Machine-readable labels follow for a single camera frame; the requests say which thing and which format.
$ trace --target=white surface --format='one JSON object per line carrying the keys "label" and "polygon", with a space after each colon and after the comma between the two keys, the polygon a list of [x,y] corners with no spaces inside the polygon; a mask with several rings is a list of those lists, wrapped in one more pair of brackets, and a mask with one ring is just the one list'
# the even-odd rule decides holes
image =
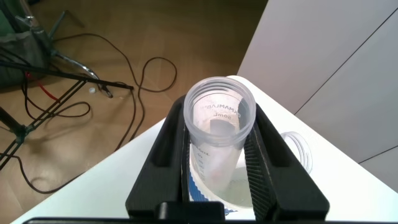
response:
{"label": "white surface", "polygon": [[295,113],[398,1],[269,0],[238,75]]}
{"label": "white surface", "polygon": [[397,40],[395,12],[296,114],[356,162],[398,146]]}
{"label": "white surface", "polygon": [[[311,177],[330,202],[328,220],[398,221],[398,194],[242,77],[280,132],[296,131],[312,150]],[[127,218],[124,203],[163,121],[94,166],[14,223],[32,217]]]}
{"label": "white surface", "polygon": [[365,169],[394,190],[398,190],[398,147],[361,163]]}

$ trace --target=white table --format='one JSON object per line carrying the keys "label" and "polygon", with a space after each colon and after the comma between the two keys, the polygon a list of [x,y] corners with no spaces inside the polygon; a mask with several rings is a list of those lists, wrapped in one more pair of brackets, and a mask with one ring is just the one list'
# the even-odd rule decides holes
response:
{"label": "white table", "polygon": [[[278,132],[296,131],[312,150],[311,178],[330,202],[327,220],[398,222],[398,194],[242,77]],[[19,217],[128,218],[125,201],[164,120]]]}

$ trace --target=metal stand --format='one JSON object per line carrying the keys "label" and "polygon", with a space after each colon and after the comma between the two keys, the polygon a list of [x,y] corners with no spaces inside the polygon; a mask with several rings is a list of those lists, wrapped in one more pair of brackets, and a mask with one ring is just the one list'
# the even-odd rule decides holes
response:
{"label": "metal stand", "polygon": [[22,143],[24,143],[25,137],[37,127],[39,127],[46,119],[51,118],[51,116],[59,109],[59,107],[61,107],[67,100],[69,100],[69,98],[71,98],[81,87],[83,87],[85,83],[92,82],[99,85],[109,85],[129,90],[134,89],[133,86],[129,85],[121,85],[118,83],[107,82],[88,77],[81,77],[78,75],[72,75],[63,72],[58,73],[51,70],[44,70],[43,68],[30,67],[18,63],[0,62],[0,66],[18,68],[23,71],[40,72],[47,75],[78,80],[66,93],[64,93],[56,102],[49,106],[39,117],[37,117],[28,126],[19,124],[9,113],[7,113],[0,107],[0,121],[2,121],[16,135],[16,139],[11,142],[11,144],[3,153],[0,154],[0,170],[8,163],[11,156],[13,156],[17,152]]}
{"label": "metal stand", "polygon": [[[25,18],[16,16],[16,19],[30,27],[30,31],[35,36],[36,40],[40,43],[40,45],[44,48],[44,50],[47,52],[47,54],[50,57],[57,56],[65,61],[67,61],[68,63],[71,63],[72,65],[83,69],[89,77],[95,78],[97,80],[100,79],[97,76],[97,74],[94,71],[92,71],[90,68],[88,68],[86,65],[83,65],[82,63],[77,62],[76,60],[73,60],[73,59],[61,54],[57,49],[54,48],[54,46],[52,44],[53,35],[54,35],[55,31],[57,31],[62,19],[66,15],[69,15],[79,26],[84,27],[84,24],[79,19],[77,19],[71,12],[63,11],[61,16],[58,18],[58,20],[55,22],[54,26],[52,27],[50,33],[47,34],[46,31],[43,29],[43,27],[39,24],[38,20],[33,16],[26,0],[20,0],[20,4],[21,4],[26,16],[25,16]],[[113,97],[112,93],[108,90],[106,85],[98,85],[98,88],[101,90],[104,90],[106,95],[109,98]]]}

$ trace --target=cup rim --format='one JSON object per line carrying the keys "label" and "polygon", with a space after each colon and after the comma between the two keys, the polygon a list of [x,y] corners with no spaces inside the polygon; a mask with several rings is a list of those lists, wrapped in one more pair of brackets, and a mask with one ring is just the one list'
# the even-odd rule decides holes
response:
{"label": "cup rim", "polygon": [[[222,83],[231,87],[232,90],[238,92],[248,103],[248,110],[249,110],[249,119],[247,124],[243,128],[241,128],[236,134],[231,136],[217,136],[214,134],[210,134],[206,131],[202,131],[198,127],[196,127],[192,121],[192,114],[189,113],[189,104],[194,101],[193,96],[198,93],[199,91],[206,88],[209,85],[211,87],[212,83]],[[251,91],[243,85],[241,82],[234,80],[228,77],[210,77],[204,80],[199,81],[195,85],[191,87],[188,91],[187,95],[184,99],[184,107],[183,107],[183,116],[185,120],[185,125],[188,128],[190,134],[194,136],[202,136],[202,138],[206,139],[206,143],[222,146],[222,145],[232,145],[236,144],[237,142],[242,141],[246,136],[249,134],[252,126],[254,124],[254,120],[256,119],[256,101],[251,93]]]}

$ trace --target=clear plastic container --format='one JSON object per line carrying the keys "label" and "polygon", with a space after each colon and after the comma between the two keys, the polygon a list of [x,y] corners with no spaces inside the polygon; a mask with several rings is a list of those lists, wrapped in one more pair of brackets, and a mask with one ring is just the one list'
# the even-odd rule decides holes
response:
{"label": "clear plastic container", "polygon": [[313,163],[312,154],[311,149],[305,139],[295,131],[289,131],[280,135],[285,140],[286,144],[304,167],[304,169],[308,172],[308,174],[311,174]]}
{"label": "clear plastic container", "polygon": [[210,190],[224,190],[256,118],[253,95],[231,78],[207,78],[187,93],[183,115],[194,171]]}

